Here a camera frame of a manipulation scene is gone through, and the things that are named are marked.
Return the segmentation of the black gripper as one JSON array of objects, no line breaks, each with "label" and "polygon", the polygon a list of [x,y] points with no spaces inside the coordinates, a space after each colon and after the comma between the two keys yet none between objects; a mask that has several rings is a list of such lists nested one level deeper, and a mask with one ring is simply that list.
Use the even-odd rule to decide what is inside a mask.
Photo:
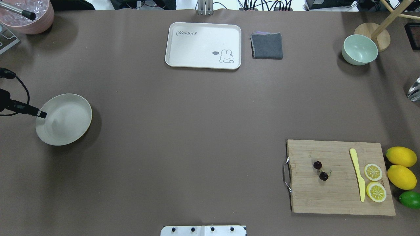
[{"label": "black gripper", "polygon": [[41,111],[39,108],[22,102],[13,102],[10,93],[6,90],[0,89],[0,112],[3,112],[5,109],[20,114],[28,114],[35,117],[41,117],[43,119],[45,119],[47,116],[47,113]]}]

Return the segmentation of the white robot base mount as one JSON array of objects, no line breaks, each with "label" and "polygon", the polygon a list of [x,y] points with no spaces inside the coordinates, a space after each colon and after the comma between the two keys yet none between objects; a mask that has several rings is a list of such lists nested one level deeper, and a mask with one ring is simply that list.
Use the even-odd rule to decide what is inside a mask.
[{"label": "white robot base mount", "polygon": [[208,226],[165,226],[161,236],[247,236],[246,226],[208,225]]}]

